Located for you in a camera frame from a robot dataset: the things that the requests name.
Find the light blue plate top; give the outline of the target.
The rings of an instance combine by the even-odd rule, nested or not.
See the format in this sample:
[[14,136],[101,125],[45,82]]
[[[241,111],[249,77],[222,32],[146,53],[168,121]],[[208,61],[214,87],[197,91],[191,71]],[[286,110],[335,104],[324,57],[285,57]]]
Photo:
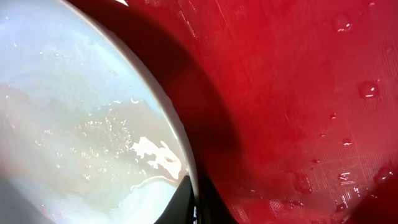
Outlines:
[[197,170],[170,98],[66,1],[1,2],[1,222],[155,223]]

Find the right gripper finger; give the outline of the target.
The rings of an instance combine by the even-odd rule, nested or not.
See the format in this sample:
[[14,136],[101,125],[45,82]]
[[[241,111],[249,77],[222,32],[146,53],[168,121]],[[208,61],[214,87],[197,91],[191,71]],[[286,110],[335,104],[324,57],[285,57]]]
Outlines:
[[189,176],[185,176],[164,212],[154,224],[193,224],[195,196]]

